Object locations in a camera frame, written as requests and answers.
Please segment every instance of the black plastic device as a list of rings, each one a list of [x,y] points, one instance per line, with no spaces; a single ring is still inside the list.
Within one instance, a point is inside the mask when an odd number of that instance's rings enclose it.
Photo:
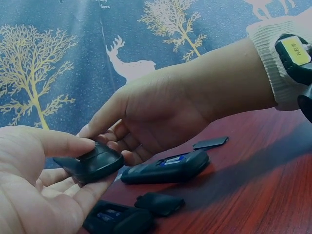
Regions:
[[[122,154],[99,142],[92,151],[78,158],[55,157],[53,160],[81,184],[103,179],[124,165]]]
[[[210,139],[210,140],[203,140],[193,145],[194,150],[210,150],[219,146],[224,145],[226,142],[228,142],[229,137],[223,136],[220,138]]]
[[[100,200],[86,217],[83,227],[90,234],[144,234],[154,224],[146,209]]]
[[[180,197],[147,193],[136,198],[135,207],[147,209],[156,216],[168,217],[179,210],[184,204],[184,199]]]
[[[282,35],[275,44],[287,74],[297,83],[307,85],[297,102],[304,116],[312,123],[312,48],[306,40],[293,35]]]
[[[126,184],[185,182],[200,174],[209,162],[206,152],[197,150],[128,168],[120,180]]]

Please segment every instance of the fingernail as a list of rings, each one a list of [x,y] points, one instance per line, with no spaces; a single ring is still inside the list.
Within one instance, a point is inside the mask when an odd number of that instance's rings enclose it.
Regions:
[[[89,125],[86,124],[83,126],[83,128],[80,130],[80,132],[77,134],[78,137],[85,137],[89,132]]]

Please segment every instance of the hand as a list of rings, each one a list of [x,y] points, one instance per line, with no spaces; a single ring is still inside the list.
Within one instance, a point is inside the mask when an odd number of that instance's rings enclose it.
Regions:
[[[0,128],[0,230],[4,234],[75,234],[116,175],[81,187],[46,157],[77,157],[95,143],[26,126]]]
[[[185,73],[186,65],[176,65],[121,87],[79,136],[100,135],[129,166],[195,137],[213,115],[201,85]]]

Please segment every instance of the red wooden table surface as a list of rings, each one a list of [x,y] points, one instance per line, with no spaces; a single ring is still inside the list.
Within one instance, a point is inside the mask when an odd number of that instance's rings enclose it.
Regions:
[[[156,220],[153,234],[310,233],[312,124],[300,111],[242,113],[214,122],[153,160],[222,136],[230,140],[208,152],[211,164],[192,181],[125,185],[119,180],[103,199],[133,206],[136,197],[147,192],[184,198],[186,205],[179,212]]]

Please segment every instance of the deer pattern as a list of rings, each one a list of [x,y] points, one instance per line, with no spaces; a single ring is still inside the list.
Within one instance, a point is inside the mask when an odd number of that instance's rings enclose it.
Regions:
[[[268,20],[272,18],[267,9],[267,4],[273,2],[274,0],[244,0],[244,1],[253,6],[253,13],[258,17],[259,20]],[[282,4],[285,15],[288,14],[287,2],[291,4],[292,8],[296,6],[293,0],[278,0],[278,1]],[[263,11],[264,16],[260,14],[259,10]]]
[[[124,44],[125,42],[117,35],[117,38],[113,41],[114,46],[111,45],[111,50],[109,50],[106,45],[106,53],[110,62],[113,64],[114,70],[126,79],[126,83],[155,71],[156,64],[151,60],[139,60],[136,62],[121,61],[117,57],[118,49],[123,47]]]

